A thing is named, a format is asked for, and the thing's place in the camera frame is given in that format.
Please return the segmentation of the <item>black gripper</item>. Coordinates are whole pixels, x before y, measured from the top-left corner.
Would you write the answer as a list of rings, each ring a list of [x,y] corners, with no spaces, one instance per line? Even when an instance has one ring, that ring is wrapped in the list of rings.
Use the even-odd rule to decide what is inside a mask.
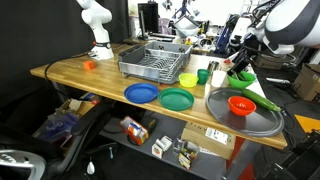
[[[243,71],[249,65],[250,57],[260,53],[260,46],[261,43],[255,35],[248,35],[244,41],[240,43],[238,54],[232,60],[234,67],[233,69],[227,70],[227,75],[233,76]]]

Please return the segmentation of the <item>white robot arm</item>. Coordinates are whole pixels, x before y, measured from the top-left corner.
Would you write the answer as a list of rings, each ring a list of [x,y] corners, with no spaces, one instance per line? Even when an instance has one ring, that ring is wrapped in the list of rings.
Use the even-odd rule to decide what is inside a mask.
[[[101,6],[96,0],[76,0],[83,8],[82,20],[91,28],[95,44],[91,50],[91,57],[96,60],[113,59],[114,54],[111,48],[108,31],[104,24],[112,20],[111,12]]]

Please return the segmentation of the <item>white robot arm near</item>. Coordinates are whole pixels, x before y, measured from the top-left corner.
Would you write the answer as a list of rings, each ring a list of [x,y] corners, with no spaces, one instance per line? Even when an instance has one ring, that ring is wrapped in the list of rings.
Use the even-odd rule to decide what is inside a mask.
[[[295,46],[318,48],[320,45],[320,0],[277,0],[267,11],[253,21],[246,30],[241,49],[236,53],[235,65],[227,71],[232,76],[248,64],[250,51],[247,39],[255,37],[274,55],[287,55]]]

